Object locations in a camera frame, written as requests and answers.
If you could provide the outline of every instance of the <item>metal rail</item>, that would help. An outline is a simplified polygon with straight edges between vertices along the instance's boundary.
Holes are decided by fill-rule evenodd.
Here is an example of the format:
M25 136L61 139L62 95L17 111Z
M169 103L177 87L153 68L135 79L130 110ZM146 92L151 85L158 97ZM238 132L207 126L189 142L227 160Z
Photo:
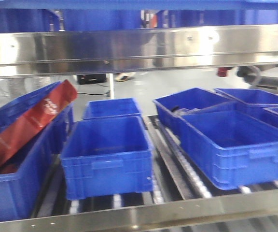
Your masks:
M278 24L0 34L0 77L278 64Z

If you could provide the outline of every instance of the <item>black cable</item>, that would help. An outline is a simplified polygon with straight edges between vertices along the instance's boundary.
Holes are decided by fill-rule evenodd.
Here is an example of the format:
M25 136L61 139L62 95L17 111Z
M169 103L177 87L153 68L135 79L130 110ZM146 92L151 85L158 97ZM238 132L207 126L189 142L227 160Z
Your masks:
M96 85L110 88L110 86L104 86L104 85L101 85L101 84L99 84L99 83L96 83Z
M86 95L106 95L110 93L110 91L106 92L106 93L80 93L78 92L78 94L86 94Z

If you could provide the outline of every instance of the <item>crate rim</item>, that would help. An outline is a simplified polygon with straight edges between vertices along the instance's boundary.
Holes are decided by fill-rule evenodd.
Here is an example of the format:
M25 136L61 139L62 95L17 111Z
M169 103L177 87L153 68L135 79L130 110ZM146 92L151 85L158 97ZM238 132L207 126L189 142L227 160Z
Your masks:
M253 118L245 113L239 112L239 111L235 111L233 110L235 114L241 114L244 117L249 117L252 120L255 120L257 122L263 123L266 126L273 128L274 130L278 131L278 128L271 126L270 124L267 124L265 122L262 122L256 118ZM244 149L244 148L249 148L250 146L252 148L257 148L257 147L263 147L263 146L268 146L270 144L274 144L274 145L278 145L278 141L277 142L268 142L268 143L260 143L260 144L251 144L251 145L241 145L241 146L231 146L231 147L222 147L219 146L217 143L215 143L213 140L211 140L209 137L207 137L204 133L202 133L199 129L197 129L195 126L193 126L191 123L189 123L186 119L184 119L183 117L180 118L180 120L182 120L184 123L186 123L188 126L190 126L193 130L196 131L196 133L198 133L200 136L202 136L204 139L208 140L211 144L213 144L213 146L215 146L217 149L219 150L223 150L223 151L230 151L230 150L237 150L237 149Z
M61 151L61 155L60 155L60 159L61 160L73 160L75 158L78 158L78 159L83 159L83 157L86 157L86 156L75 156L75 157L65 157L65 153L64 151L66 149L68 149L68 147L70 146L70 142L71 142L71 138L74 136L75 132L76 132L76 129L78 126L80 126L80 124L84 124L84 123L90 123L91 121L102 121L102 120L124 120L126 118L135 118L136 121L139 123L139 126L140 126L140 129L142 131L142 135L147 143L147 149L145 150L140 150L138 152L144 152L144 151L150 151L152 152L154 150L154 146L153 146L153 143L147 133L147 131L145 130L145 127L143 125L143 122L142 122L142 118L140 116L129 116L129 117L106 117L106 118L94 118L92 120L80 120L80 121L77 121L74 123L74 126L73 126L73 129L69 135L69 139L68 141L66 142L65 146L63 147L63 150ZM135 151L130 151L130 152L118 152L118 153L114 153L114 154L125 154L125 153L133 153ZM101 155L92 155L92 156L89 156L89 157L99 157Z
M90 106L90 103L94 104L94 103L97 103L97 102L116 102L116 101L122 101L122 100L131 100L134 103L134 105L136 107L136 110L138 112L132 113L132 114L126 114L126 115L120 114L120 115L97 116L97 117L89 117L89 118L85 118L84 117L84 114L87 111L88 107ZM82 115L81 119L83 119L83 120L91 120L91 119L97 119L97 118L122 117L122 116L127 116L127 115L130 115L130 116L140 116L141 114L142 114L142 110L139 108L139 104L138 104L138 102L137 102L137 100L135 98L102 99L102 100L88 101L85 104L85 109L84 109L84 112L83 112L83 115Z
M269 95L275 95L278 97L278 94L273 94L267 91L264 91L262 89L256 89L256 88L214 88L215 91L220 91L222 93L224 93L225 95L227 95L229 98L232 98L234 100L237 100L239 102L242 102L244 104L247 104L250 107L258 107L258 106L262 106L262 105L267 105L267 107L278 107L278 103L247 103L245 101L243 101L242 99L239 99L229 93L226 93L225 91L223 91L223 89L235 89L235 90L243 90L243 91L259 91L259 92L263 92L263 93L267 93Z

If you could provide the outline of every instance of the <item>crate handle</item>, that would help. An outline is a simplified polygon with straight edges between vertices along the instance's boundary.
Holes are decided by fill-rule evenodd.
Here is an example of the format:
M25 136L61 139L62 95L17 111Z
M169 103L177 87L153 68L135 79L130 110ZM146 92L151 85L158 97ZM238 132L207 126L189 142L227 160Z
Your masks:
M122 159L100 160L92 162L92 169L106 169L106 168L118 168L123 167Z
M250 159L273 157L275 155L275 148L253 148L250 150Z

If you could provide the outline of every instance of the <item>red packaging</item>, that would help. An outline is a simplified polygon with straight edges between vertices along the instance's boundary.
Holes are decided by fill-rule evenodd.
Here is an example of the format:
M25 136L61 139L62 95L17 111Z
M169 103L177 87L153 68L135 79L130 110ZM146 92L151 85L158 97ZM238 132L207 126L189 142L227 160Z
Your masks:
M65 80L0 133L0 166L39 133L76 97L76 89L68 80Z

